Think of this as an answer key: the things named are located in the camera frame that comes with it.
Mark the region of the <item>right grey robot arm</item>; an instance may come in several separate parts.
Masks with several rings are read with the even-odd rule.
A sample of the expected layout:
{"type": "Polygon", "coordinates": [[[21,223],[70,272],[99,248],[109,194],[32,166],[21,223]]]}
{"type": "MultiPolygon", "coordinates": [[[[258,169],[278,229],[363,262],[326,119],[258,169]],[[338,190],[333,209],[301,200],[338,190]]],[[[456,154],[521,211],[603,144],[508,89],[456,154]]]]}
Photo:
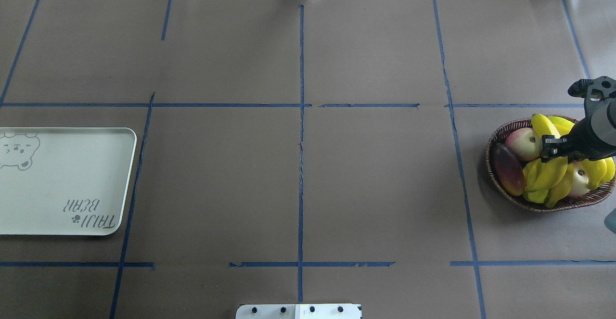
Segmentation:
{"type": "Polygon", "coordinates": [[[567,135],[559,138],[543,136],[539,158],[543,163],[565,157],[573,161],[598,161],[615,156],[615,100],[584,102],[585,118],[579,120],[567,135]]]}

